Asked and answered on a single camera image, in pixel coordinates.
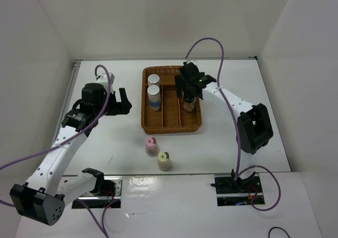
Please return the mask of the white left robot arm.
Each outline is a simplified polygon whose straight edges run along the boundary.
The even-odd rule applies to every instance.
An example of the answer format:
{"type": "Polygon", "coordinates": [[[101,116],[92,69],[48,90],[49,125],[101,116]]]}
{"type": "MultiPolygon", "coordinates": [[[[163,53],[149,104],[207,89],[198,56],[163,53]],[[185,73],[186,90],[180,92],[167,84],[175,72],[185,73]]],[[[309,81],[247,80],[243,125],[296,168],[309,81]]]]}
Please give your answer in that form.
{"type": "Polygon", "coordinates": [[[14,184],[10,197],[17,212],[27,218],[52,226],[62,216],[64,208],[85,193],[113,197],[115,183],[106,180],[104,173],[85,168],[73,181],[61,179],[77,150],[87,140],[96,119],[103,115],[126,115],[132,104],[124,88],[119,89],[121,100],[115,92],[107,93],[107,86],[100,83],[86,84],[72,109],[66,113],[57,139],[36,171],[23,184],[14,184]]]}

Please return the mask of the yellow lid spice jar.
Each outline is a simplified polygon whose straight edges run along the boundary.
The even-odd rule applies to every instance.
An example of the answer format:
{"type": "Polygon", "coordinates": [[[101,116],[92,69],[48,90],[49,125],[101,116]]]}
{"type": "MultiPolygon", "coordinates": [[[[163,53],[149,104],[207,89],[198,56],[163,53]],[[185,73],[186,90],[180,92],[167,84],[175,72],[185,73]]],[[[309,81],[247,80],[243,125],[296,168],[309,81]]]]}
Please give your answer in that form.
{"type": "Polygon", "coordinates": [[[168,170],[171,167],[171,159],[168,152],[163,151],[157,155],[157,165],[162,171],[168,170]]]}

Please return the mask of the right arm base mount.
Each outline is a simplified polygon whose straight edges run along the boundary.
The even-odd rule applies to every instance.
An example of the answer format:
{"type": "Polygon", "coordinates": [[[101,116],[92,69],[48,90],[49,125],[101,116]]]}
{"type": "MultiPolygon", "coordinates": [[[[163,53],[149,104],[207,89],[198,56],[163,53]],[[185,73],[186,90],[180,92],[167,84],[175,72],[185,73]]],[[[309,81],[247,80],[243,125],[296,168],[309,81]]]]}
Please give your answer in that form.
{"type": "Polygon", "coordinates": [[[234,171],[227,175],[214,176],[211,187],[215,188],[217,205],[245,206],[264,205],[264,195],[259,176],[254,172],[248,178],[234,180],[234,171]]]}

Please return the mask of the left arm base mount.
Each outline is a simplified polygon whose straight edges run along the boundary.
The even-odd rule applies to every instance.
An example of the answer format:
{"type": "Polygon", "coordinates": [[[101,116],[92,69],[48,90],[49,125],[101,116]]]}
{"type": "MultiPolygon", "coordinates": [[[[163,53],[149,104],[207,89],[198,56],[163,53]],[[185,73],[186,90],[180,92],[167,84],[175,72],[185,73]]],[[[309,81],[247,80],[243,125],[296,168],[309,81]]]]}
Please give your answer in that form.
{"type": "Polygon", "coordinates": [[[107,206],[108,208],[120,208],[123,185],[122,176],[105,176],[105,180],[108,181],[109,187],[105,187],[98,195],[90,192],[84,193],[72,202],[71,208],[84,209],[85,207],[79,200],[85,203],[90,209],[104,209],[107,206]]]}

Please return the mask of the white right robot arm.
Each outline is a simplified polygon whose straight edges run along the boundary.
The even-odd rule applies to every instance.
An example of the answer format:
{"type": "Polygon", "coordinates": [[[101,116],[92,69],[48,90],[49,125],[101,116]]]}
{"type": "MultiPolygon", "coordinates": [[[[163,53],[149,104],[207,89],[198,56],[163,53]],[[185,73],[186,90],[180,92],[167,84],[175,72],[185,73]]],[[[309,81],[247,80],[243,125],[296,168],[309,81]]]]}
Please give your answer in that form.
{"type": "Polygon", "coordinates": [[[184,62],[179,68],[175,85],[178,98],[185,103],[191,104],[199,98],[228,112],[233,119],[238,154],[231,185],[237,192],[245,191],[250,180],[246,175],[239,174],[241,153],[255,154],[268,144],[274,134],[267,107],[262,103],[254,105],[226,90],[215,78],[199,71],[191,61],[184,62]]]}

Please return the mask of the pink lid spice jar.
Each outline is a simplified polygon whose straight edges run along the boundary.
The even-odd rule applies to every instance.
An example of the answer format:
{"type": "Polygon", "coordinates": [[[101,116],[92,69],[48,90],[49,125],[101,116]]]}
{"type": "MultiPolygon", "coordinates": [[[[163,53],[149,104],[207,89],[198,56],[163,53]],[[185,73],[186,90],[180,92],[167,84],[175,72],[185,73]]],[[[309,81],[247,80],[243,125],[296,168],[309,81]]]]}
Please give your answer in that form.
{"type": "Polygon", "coordinates": [[[158,154],[158,144],[155,137],[150,136],[145,140],[146,153],[149,156],[156,156],[158,154]]]}

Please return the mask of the blue label silver cap bottle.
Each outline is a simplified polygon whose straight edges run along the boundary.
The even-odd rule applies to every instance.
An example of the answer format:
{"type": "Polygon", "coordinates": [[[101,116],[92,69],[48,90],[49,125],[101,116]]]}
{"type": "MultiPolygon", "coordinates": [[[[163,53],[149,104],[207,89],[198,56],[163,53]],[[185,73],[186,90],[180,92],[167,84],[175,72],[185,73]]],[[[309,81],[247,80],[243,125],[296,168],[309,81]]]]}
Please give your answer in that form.
{"type": "Polygon", "coordinates": [[[159,88],[161,87],[161,80],[160,80],[159,75],[157,74],[149,75],[147,78],[147,81],[148,81],[149,86],[156,85],[159,88]]]}

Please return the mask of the black lid spice jar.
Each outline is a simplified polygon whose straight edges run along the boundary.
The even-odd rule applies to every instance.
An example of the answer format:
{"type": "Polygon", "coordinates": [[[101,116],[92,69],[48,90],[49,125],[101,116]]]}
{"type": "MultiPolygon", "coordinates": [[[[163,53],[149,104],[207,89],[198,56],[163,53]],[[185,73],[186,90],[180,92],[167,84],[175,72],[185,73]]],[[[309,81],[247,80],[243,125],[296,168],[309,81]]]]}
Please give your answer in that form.
{"type": "Polygon", "coordinates": [[[183,97],[183,110],[193,112],[195,109],[196,97],[183,97]]]}

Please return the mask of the brown wicker divided basket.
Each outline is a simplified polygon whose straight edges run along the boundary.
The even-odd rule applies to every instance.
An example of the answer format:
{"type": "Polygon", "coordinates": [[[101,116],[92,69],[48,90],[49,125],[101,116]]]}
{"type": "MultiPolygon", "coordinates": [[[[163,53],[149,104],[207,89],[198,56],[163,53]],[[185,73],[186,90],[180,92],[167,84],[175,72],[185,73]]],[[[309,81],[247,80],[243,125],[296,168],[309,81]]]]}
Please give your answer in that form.
{"type": "Polygon", "coordinates": [[[200,102],[195,109],[186,112],[183,99],[177,97],[174,77],[179,74],[179,66],[147,67],[142,74],[141,127],[146,134],[190,133],[202,125],[200,102]],[[156,74],[160,78],[161,105],[159,111],[151,109],[147,94],[148,76],[156,74]]]}

